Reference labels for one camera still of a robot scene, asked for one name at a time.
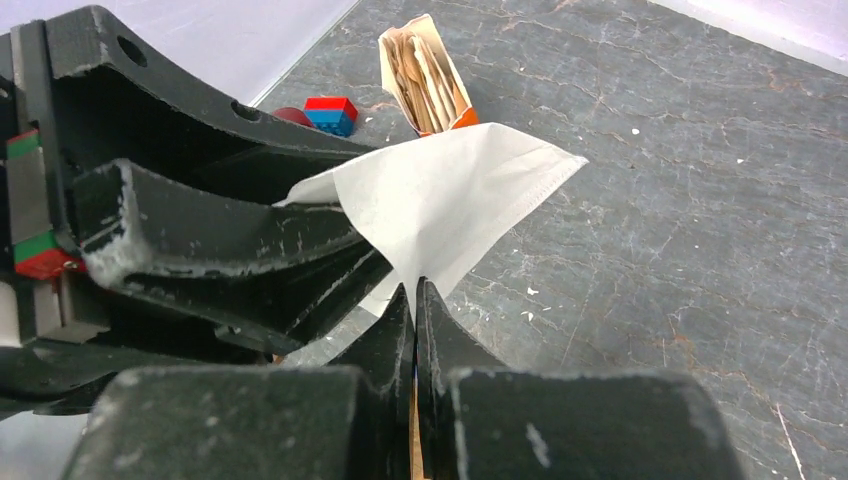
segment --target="blue lego brick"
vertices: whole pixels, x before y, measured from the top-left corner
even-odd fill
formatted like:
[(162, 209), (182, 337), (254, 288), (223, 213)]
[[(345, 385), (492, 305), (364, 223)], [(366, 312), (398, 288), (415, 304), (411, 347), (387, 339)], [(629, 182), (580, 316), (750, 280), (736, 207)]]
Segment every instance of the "blue lego brick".
[(353, 133), (353, 121), (343, 110), (304, 110), (315, 128), (340, 137)]

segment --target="white tissue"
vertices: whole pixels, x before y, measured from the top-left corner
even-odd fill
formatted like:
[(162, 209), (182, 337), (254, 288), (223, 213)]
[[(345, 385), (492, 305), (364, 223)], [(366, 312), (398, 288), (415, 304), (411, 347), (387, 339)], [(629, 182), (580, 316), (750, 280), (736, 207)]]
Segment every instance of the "white tissue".
[(414, 314), (420, 277), (447, 296), (501, 236), (585, 164), (487, 123), (355, 158), (299, 182), (277, 205), (338, 201), (394, 267), (361, 305), (381, 315), (402, 282)]

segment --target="table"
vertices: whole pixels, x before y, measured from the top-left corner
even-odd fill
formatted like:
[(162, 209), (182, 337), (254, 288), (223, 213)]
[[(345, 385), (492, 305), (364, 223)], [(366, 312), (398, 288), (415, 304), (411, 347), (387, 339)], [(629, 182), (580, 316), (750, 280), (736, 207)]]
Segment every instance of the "table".
[(346, 95), (357, 140), (414, 138), (376, 39), (421, 13), (481, 119), (590, 160), (458, 321), (516, 368), (688, 372), (752, 479), (848, 478), (848, 79), (640, 0), (362, 0), (263, 108)]

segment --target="hole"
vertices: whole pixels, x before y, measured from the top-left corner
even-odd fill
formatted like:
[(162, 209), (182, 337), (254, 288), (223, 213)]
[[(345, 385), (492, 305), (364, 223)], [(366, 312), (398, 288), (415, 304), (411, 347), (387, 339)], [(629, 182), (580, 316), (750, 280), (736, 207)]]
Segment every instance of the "hole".
[(141, 52), (141, 49), (131, 41), (127, 40), (122, 36), (118, 36), (118, 45), (120, 45), (121, 50), (127, 55), (127, 57), (133, 61), (139, 67), (147, 66), (147, 57), (144, 56), (144, 53)]
[(236, 115), (248, 122), (259, 121), (259, 117), (261, 116), (259, 110), (242, 105), (238, 102), (238, 100), (233, 100), (233, 103), (231, 103), (230, 106), (233, 108), (233, 111), (236, 112)]

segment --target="orange box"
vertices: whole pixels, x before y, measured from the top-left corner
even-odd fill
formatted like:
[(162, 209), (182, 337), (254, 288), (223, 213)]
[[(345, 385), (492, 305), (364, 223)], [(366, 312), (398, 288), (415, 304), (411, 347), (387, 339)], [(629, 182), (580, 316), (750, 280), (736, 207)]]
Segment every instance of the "orange box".
[(430, 15), (386, 30), (378, 44), (383, 89), (419, 136), (480, 123)]

